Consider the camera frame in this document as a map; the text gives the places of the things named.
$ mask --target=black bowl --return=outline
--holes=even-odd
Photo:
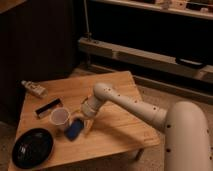
[[[16,141],[12,151],[13,163],[21,169],[31,169],[49,157],[52,147],[53,138],[49,131],[31,129]]]

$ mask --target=white cup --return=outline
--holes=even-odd
[[[69,116],[70,112],[67,108],[57,107],[51,112],[50,122],[64,132],[69,128]]]

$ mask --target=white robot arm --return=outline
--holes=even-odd
[[[107,100],[165,133],[165,171],[213,170],[206,118],[195,104],[182,101],[167,111],[123,96],[110,84],[97,83],[81,110],[87,117],[94,118]]]

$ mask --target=dark cabinet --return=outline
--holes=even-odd
[[[78,63],[73,1],[29,0],[0,15],[0,121],[17,121],[20,81],[67,77]]]

